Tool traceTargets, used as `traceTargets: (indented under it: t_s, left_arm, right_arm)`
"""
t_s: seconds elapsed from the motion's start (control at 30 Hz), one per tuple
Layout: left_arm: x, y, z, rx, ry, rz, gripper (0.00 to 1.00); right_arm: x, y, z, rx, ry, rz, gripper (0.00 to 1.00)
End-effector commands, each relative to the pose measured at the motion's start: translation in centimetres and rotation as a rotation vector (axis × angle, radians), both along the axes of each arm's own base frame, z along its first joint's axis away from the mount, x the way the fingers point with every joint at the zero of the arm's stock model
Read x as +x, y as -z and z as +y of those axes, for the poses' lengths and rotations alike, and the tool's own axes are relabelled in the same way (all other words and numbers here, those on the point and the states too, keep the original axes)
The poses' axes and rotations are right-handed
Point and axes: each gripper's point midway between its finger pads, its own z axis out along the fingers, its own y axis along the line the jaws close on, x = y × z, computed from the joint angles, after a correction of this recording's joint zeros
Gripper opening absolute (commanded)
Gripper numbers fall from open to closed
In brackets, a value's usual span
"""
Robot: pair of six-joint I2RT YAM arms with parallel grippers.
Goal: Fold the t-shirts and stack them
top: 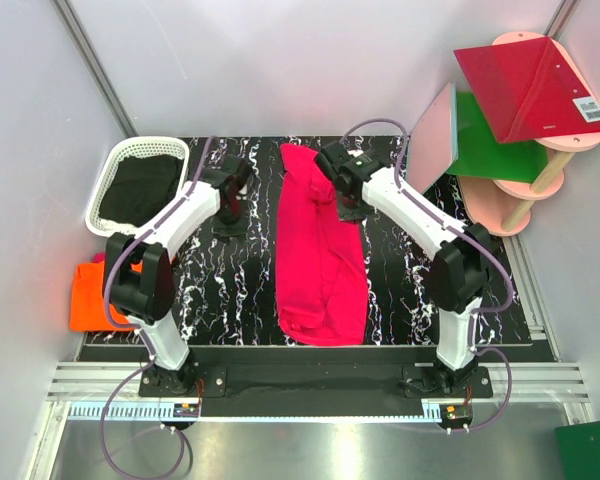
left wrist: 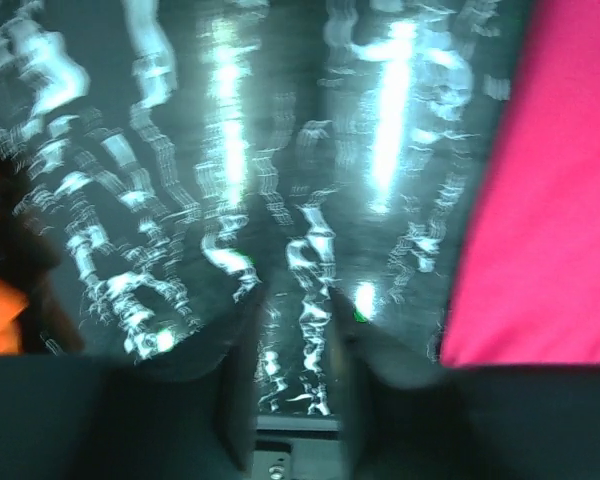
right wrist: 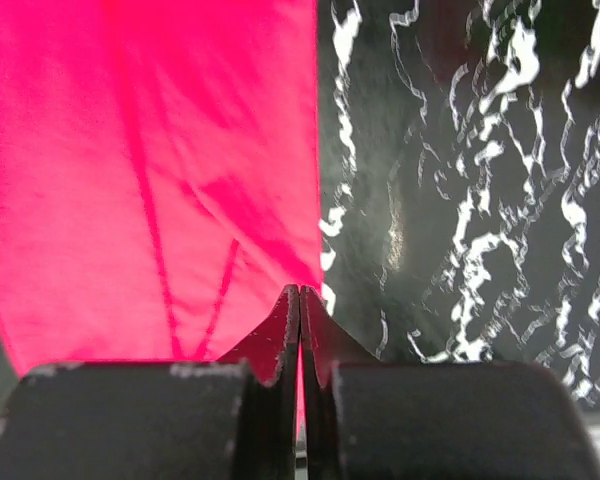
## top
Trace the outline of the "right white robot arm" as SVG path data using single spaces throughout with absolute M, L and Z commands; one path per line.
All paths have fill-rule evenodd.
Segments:
M 315 163 L 336 190 L 343 222 L 359 223 L 377 210 L 408 234 L 431 260 L 422 284 L 438 308 L 436 359 L 423 370 L 418 394 L 456 396 L 477 369 L 470 339 L 472 315 L 482 306 L 490 278 L 490 236 L 435 207 L 408 184 L 395 182 L 395 166 L 367 151 L 357 156 L 339 142 L 319 150 Z

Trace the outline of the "magenta pink towel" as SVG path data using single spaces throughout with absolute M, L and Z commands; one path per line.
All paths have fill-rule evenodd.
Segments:
M 318 152 L 285 143 L 275 242 L 281 330 L 305 345 L 364 342 L 368 284 L 360 228 L 339 218 L 336 190 Z

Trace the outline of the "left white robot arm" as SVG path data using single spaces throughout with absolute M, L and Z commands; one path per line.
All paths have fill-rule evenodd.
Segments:
M 176 296 L 173 260 L 180 247 L 206 221 L 225 243 L 248 229 L 244 189 L 251 163 L 234 155 L 220 166 L 199 169 L 146 227 L 134 235 L 114 233 L 106 243 L 104 311 L 124 315 L 148 351 L 142 368 L 144 395 L 185 396 L 201 387 L 194 355 L 172 315 Z

